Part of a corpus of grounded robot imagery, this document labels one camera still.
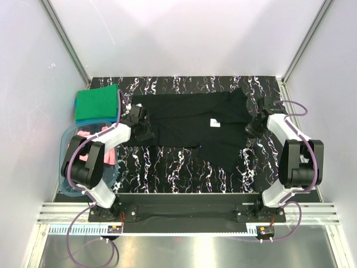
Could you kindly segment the black t shirt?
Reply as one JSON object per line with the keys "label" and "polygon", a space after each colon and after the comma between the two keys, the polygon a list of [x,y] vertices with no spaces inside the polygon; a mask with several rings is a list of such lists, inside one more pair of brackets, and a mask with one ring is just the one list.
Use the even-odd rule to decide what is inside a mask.
{"label": "black t shirt", "polygon": [[166,146],[193,148],[198,158],[232,173],[245,148],[245,127],[252,117],[247,96],[240,88],[232,92],[197,94],[135,95],[133,104],[149,112],[154,138],[128,146]]}

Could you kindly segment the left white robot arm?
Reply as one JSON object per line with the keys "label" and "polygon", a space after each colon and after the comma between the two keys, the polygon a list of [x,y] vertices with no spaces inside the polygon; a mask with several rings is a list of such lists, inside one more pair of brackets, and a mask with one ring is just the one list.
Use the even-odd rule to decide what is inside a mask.
{"label": "left white robot arm", "polygon": [[111,149],[131,138],[145,141],[154,138],[149,122],[149,112],[133,106],[128,114],[106,130],[88,137],[75,135],[71,138],[60,173],[71,187],[88,195],[101,207],[101,215],[108,221],[120,216],[117,198],[103,179],[104,156]]}

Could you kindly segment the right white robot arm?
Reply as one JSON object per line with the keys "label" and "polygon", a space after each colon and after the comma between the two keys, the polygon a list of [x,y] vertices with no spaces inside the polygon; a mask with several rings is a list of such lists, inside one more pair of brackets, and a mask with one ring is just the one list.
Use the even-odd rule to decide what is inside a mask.
{"label": "right white robot arm", "polygon": [[253,137],[269,130],[283,146],[278,179],[259,195],[253,207],[255,218],[263,222],[273,215],[273,208],[279,208],[294,195],[308,193],[321,184],[324,143],[302,133],[283,113],[258,112],[245,130]]}

